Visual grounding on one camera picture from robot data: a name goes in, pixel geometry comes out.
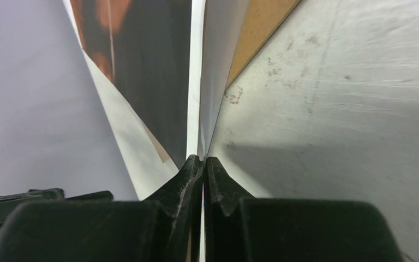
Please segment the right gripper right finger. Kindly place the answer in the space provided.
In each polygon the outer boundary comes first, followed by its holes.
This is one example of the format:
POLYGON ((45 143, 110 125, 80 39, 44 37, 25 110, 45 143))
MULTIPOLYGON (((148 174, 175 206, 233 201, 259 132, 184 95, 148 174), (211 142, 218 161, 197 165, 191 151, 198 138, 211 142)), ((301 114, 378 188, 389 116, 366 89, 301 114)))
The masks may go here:
POLYGON ((240 200, 253 198, 232 179, 217 157, 203 170, 206 261, 246 261, 240 200))

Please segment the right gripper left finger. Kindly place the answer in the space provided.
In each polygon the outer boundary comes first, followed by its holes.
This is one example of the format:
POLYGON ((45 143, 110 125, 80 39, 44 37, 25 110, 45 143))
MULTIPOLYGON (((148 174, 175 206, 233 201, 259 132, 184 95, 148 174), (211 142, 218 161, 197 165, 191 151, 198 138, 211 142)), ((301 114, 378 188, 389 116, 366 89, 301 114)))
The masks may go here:
POLYGON ((178 173, 137 205, 138 261, 199 261, 202 161, 191 155, 178 173))

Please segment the printed colour photo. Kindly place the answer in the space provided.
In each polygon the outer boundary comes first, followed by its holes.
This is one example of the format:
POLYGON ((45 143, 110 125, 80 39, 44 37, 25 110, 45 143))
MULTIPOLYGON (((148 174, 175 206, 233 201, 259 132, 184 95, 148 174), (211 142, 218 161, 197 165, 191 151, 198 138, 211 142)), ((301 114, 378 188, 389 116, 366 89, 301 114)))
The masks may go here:
POLYGON ((198 155, 205 1, 65 1, 139 199, 198 155))

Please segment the clear acrylic sheet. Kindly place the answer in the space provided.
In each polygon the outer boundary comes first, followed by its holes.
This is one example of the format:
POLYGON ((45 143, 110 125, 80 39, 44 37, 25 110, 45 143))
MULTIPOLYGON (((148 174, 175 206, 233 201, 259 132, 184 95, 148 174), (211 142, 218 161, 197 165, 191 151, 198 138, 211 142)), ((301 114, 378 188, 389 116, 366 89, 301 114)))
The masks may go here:
POLYGON ((200 136, 208 156, 249 1, 207 1, 200 82, 200 136))

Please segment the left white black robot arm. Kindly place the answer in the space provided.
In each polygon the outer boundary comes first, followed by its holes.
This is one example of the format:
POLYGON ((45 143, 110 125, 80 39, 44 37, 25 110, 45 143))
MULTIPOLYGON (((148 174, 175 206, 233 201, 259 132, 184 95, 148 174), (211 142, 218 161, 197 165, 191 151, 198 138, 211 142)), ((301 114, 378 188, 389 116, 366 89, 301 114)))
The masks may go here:
POLYGON ((25 193, 0 196, 0 226, 10 212, 21 203, 36 200, 69 201, 113 201, 113 194, 108 190, 66 198, 61 188, 31 189, 25 193))

